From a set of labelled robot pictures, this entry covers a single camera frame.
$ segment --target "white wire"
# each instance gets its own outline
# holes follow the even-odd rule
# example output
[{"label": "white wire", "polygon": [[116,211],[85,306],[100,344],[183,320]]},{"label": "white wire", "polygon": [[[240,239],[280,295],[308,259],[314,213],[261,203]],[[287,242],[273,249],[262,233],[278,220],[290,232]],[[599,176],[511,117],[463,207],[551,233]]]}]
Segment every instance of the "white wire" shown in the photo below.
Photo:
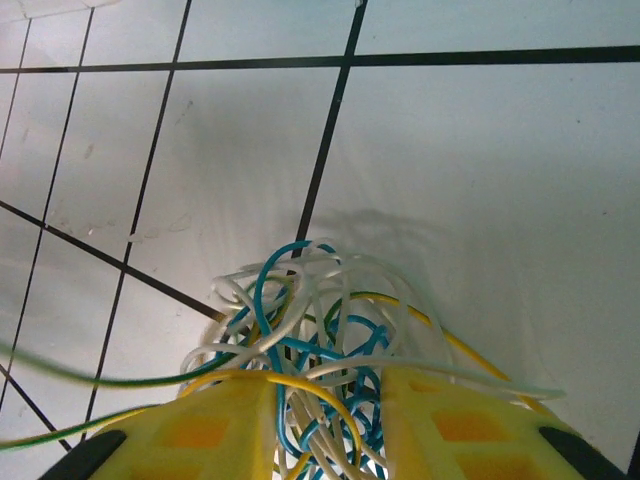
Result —
[{"label": "white wire", "polygon": [[419,292],[414,285],[405,277],[404,273],[398,269],[397,267],[395,267],[394,265],[385,262],[384,260],[381,260],[377,257],[373,257],[371,255],[366,255],[366,254],[356,254],[354,255],[354,258],[356,259],[366,259],[372,263],[375,263],[379,266],[381,266],[383,269],[389,271],[390,273],[392,273],[393,275],[395,275],[396,277],[398,277],[400,280],[402,280],[402,282],[409,288],[409,290],[411,291],[411,293],[413,294],[413,296],[415,297],[417,304],[416,307],[418,308],[418,310],[425,312],[429,315],[429,318],[431,319],[431,324],[434,328],[434,330],[436,331],[438,338],[440,339],[440,343],[442,345],[442,347],[444,348],[444,352],[446,355],[446,360],[448,363],[453,364],[453,352],[451,350],[451,346],[449,345],[449,342],[447,342],[446,337],[444,336],[444,330],[442,329],[442,325],[440,323],[440,320],[438,318],[438,315],[436,315],[435,313],[435,308],[433,308],[431,306],[431,302],[426,301],[425,295],[423,295],[421,292]]},{"label": "white wire", "polygon": [[490,377],[488,375],[474,372],[466,368],[456,367],[455,365],[448,365],[444,363],[430,362],[428,360],[422,360],[417,358],[406,357],[388,357],[379,355],[367,355],[361,357],[351,357],[342,360],[336,360],[333,362],[323,363],[317,367],[313,367],[310,370],[300,373],[299,376],[312,380],[323,375],[329,375],[339,370],[375,366],[375,367],[407,367],[419,370],[429,370],[432,372],[444,373],[449,375],[455,375],[472,382],[476,382],[488,387],[495,388],[503,392],[509,392],[516,395],[526,395],[532,398],[538,399],[552,399],[560,398],[564,396],[562,390],[557,389],[545,389],[538,388],[529,385],[524,385],[518,382],[506,382],[498,378]]},{"label": "white wire", "polygon": [[[233,345],[231,343],[214,343],[214,344],[201,345],[191,350],[184,357],[184,360],[182,361],[182,365],[180,365],[180,374],[187,373],[189,371],[189,367],[191,366],[191,364],[196,360],[197,357],[201,355],[212,353],[212,352],[230,352],[230,353],[240,354],[240,353],[246,352],[247,350],[248,350],[247,347],[242,347],[240,345]],[[252,360],[257,360],[263,365],[271,366],[271,360],[269,360],[269,358],[266,355],[258,355],[252,358]]]}]

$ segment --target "black rubber edge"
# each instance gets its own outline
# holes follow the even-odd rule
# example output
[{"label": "black rubber edge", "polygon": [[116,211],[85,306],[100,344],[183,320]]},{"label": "black rubber edge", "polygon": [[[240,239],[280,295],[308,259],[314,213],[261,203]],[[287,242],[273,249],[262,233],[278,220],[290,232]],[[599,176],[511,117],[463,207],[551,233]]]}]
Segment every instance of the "black rubber edge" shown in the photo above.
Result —
[{"label": "black rubber edge", "polygon": [[631,462],[629,463],[627,475],[629,475],[630,478],[633,478],[633,480],[640,480],[640,432],[638,432],[636,446],[633,449],[633,454],[631,455]]},{"label": "black rubber edge", "polygon": [[126,439],[123,431],[110,430],[80,442],[40,480],[89,480]]},{"label": "black rubber edge", "polygon": [[579,436],[555,427],[540,427],[538,431],[585,480],[629,479]]}]

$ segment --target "white ceiling tile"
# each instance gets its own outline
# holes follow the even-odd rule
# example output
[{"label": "white ceiling tile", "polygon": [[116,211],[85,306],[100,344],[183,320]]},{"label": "white ceiling tile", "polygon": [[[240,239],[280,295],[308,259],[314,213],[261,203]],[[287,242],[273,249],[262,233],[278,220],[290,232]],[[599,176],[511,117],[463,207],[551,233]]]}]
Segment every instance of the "white ceiling tile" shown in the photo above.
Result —
[{"label": "white ceiling tile", "polygon": [[[18,348],[94,374],[118,275],[113,267],[45,233]],[[41,373],[20,361],[11,375],[58,428],[84,422],[90,385]]]},{"label": "white ceiling tile", "polygon": [[33,20],[23,66],[77,65],[80,61],[88,20],[88,9]]},{"label": "white ceiling tile", "polygon": [[47,222],[122,258],[166,72],[80,75]]},{"label": "white ceiling tile", "polygon": [[354,0],[196,0],[180,60],[342,55]]},{"label": "white ceiling tile", "polygon": [[337,69],[178,72],[131,263],[208,301],[295,238]]},{"label": "white ceiling tile", "polygon": [[0,68],[20,66],[22,47],[27,33],[27,20],[0,25]]},{"label": "white ceiling tile", "polygon": [[639,80],[352,70],[310,230],[403,267],[498,366],[565,388],[554,408],[623,468],[640,421]]},{"label": "white ceiling tile", "polygon": [[20,0],[25,15],[28,18],[58,15],[74,10],[86,10],[81,0]]},{"label": "white ceiling tile", "polygon": [[[0,412],[0,437],[15,439],[49,433],[18,392],[7,386]],[[13,480],[39,478],[66,453],[58,442],[2,452],[2,475]]]},{"label": "white ceiling tile", "polygon": [[84,64],[168,62],[184,0],[125,0],[95,10]]},{"label": "white ceiling tile", "polygon": [[74,75],[22,75],[0,161],[0,200],[42,219]]},{"label": "white ceiling tile", "polygon": [[[38,240],[38,227],[0,208],[0,340],[13,344]],[[8,365],[0,355],[0,363]]]},{"label": "white ceiling tile", "polygon": [[[180,364],[212,320],[131,277],[124,282],[103,375],[151,378],[177,375]],[[93,418],[175,399],[177,386],[99,388]]]},{"label": "white ceiling tile", "polygon": [[16,84],[16,75],[0,75],[0,126],[5,126],[7,115],[11,106],[13,88]]},{"label": "white ceiling tile", "polygon": [[0,2],[0,23],[24,20],[25,16],[17,0],[2,0]]},{"label": "white ceiling tile", "polygon": [[357,53],[637,45],[640,3],[571,0],[376,0]]}]

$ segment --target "yellow wire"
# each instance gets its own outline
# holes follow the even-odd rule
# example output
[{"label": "yellow wire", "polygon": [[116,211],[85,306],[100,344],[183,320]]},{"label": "yellow wire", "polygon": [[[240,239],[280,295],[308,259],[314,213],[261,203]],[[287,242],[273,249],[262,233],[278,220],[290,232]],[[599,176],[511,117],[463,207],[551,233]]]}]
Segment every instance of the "yellow wire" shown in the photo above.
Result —
[{"label": "yellow wire", "polygon": [[207,373],[201,377],[196,378],[193,382],[185,387],[180,392],[179,397],[184,397],[194,392],[198,388],[207,385],[211,382],[219,382],[222,380],[228,380],[233,378],[243,379],[259,379],[266,380],[270,383],[276,383],[279,385],[285,385],[287,387],[298,388],[306,392],[312,393],[316,397],[321,398],[329,405],[331,405],[343,418],[347,427],[351,432],[353,438],[353,446],[356,452],[355,465],[360,464],[360,456],[362,454],[362,437],[358,432],[356,422],[347,410],[347,408],[338,400],[335,396],[319,387],[315,383],[311,383],[309,380],[294,377],[292,375],[285,375],[284,373],[276,373],[269,370],[217,370],[215,372]]},{"label": "yellow wire", "polygon": [[289,470],[289,474],[284,480],[296,480],[296,478],[298,478],[298,475],[302,473],[302,470],[310,459],[311,454],[309,452],[300,455],[300,458],[296,462],[295,466],[291,470]]},{"label": "yellow wire", "polygon": [[[391,297],[389,295],[385,295],[384,293],[356,292],[356,293],[353,293],[351,295],[351,298],[366,298],[366,299],[370,299],[370,300],[378,300],[378,301],[381,301],[381,302],[389,303],[389,304],[394,305],[396,307],[400,305],[400,301],[397,298]],[[414,308],[411,305],[409,305],[409,313],[411,313],[411,315],[413,317],[417,318],[418,320],[420,320],[422,323],[424,323],[428,327],[432,326],[431,319],[426,314],[424,314],[420,310],[418,310],[417,308]],[[451,333],[450,331],[448,331],[444,327],[442,327],[442,331],[444,333],[444,337],[447,339],[447,341],[451,345],[453,345],[454,347],[458,348],[459,350],[461,350],[462,352],[467,354],[470,358],[472,358],[476,363],[478,363],[487,372],[492,374],[494,377],[500,378],[500,379],[505,380],[507,382],[511,381],[511,377],[509,377],[506,373],[504,373],[502,370],[500,370],[498,367],[496,367],[493,363],[491,363],[489,360],[487,360],[482,355],[480,355],[470,345],[468,345],[465,342],[463,342],[462,340],[460,340],[458,337],[456,337],[453,333]],[[533,399],[531,397],[527,397],[525,395],[518,395],[518,398],[525,405],[527,405],[529,408],[531,408],[531,410],[533,410],[535,412],[538,412],[538,413],[545,414],[545,415],[553,416],[553,413],[551,412],[551,410],[549,410],[547,407],[542,405],[537,400],[535,400],[535,399]]]},{"label": "yellow wire", "polygon": [[9,448],[18,448],[18,447],[29,447],[40,445],[42,443],[51,442],[54,440],[61,440],[63,438],[69,437],[71,435],[75,435],[77,433],[86,432],[87,430],[91,430],[95,427],[105,427],[110,423],[116,422],[118,420],[124,420],[131,415],[136,415],[152,406],[142,406],[138,408],[133,408],[130,410],[123,411],[116,415],[108,415],[103,418],[97,418],[91,422],[85,422],[85,424],[78,424],[72,427],[63,428],[61,430],[57,430],[55,432],[44,433],[42,435],[34,435],[33,437],[23,437],[17,438],[15,440],[0,440],[0,450],[6,450]]}]

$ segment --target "rectangular hole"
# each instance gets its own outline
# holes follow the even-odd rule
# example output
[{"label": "rectangular hole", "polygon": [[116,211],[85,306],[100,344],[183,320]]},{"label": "rectangular hole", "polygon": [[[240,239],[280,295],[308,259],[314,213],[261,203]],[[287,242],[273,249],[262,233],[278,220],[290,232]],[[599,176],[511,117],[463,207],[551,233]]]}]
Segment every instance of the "rectangular hole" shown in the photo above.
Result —
[{"label": "rectangular hole", "polygon": [[201,472],[201,468],[193,465],[134,466],[129,480],[197,480]]},{"label": "rectangular hole", "polygon": [[431,414],[447,442],[504,442],[509,435],[500,423],[481,411],[440,410]]},{"label": "rectangular hole", "polygon": [[546,480],[525,454],[459,454],[456,461],[467,480]]},{"label": "rectangular hole", "polygon": [[229,418],[182,416],[160,430],[157,445],[170,448],[215,448],[224,439]]}]

